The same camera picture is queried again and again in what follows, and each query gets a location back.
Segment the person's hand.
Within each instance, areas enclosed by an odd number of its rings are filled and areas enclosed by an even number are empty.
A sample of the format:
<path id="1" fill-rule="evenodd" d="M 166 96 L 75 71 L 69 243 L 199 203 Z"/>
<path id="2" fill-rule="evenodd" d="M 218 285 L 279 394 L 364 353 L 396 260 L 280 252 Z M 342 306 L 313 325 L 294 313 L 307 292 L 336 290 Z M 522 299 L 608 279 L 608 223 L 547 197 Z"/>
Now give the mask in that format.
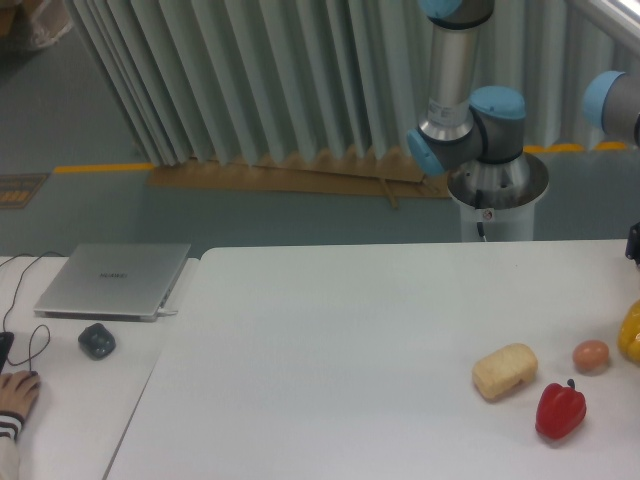
<path id="1" fill-rule="evenodd" d="M 1 412 L 12 412 L 27 420 L 40 393 L 41 377 L 30 377 L 30 371 L 1 375 Z"/>

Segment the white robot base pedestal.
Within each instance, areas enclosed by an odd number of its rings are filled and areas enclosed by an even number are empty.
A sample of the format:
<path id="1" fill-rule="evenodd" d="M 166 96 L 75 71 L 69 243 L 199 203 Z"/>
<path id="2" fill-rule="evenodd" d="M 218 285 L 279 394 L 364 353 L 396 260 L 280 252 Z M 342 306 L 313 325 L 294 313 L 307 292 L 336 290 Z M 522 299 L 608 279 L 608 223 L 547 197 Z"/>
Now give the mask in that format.
<path id="1" fill-rule="evenodd" d="M 510 209 L 475 208 L 456 197 L 453 200 L 460 212 L 462 242 L 515 242 L 534 239 L 538 200 Z"/>

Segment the striped sleeve forearm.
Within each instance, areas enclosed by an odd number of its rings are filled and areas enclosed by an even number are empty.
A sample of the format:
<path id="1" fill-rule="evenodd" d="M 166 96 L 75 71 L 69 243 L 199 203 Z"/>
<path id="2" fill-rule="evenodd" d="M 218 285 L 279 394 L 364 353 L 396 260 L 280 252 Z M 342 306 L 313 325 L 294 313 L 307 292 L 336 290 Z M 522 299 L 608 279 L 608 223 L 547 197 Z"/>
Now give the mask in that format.
<path id="1" fill-rule="evenodd" d="M 22 432 L 23 418 L 12 412 L 1 412 L 1 478 L 19 478 L 20 455 L 17 440 Z"/>

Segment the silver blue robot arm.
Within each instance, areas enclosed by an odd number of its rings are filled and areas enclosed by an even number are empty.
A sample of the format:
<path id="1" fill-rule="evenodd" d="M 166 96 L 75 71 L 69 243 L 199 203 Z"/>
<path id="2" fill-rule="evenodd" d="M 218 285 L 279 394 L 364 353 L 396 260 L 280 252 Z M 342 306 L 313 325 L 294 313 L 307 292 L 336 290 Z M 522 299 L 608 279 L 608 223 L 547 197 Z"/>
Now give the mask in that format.
<path id="1" fill-rule="evenodd" d="M 526 145 L 639 143 L 639 19 L 613 1 L 423 1 L 427 104 L 406 135 L 444 175 L 465 241 L 529 241 L 550 175 Z"/>

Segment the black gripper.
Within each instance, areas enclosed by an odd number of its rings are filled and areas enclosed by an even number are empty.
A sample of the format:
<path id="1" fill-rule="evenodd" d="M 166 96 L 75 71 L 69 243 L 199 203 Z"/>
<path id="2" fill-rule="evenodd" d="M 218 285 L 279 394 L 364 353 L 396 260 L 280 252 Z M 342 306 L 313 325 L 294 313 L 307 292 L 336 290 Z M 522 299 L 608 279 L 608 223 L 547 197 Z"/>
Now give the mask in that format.
<path id="1" fill-rule="evenodd" d="M 629 228 L 625 247 L 625 257 L 634 262 L 637 269 L 640 268 L 640 223 L 637 222 Z"/>

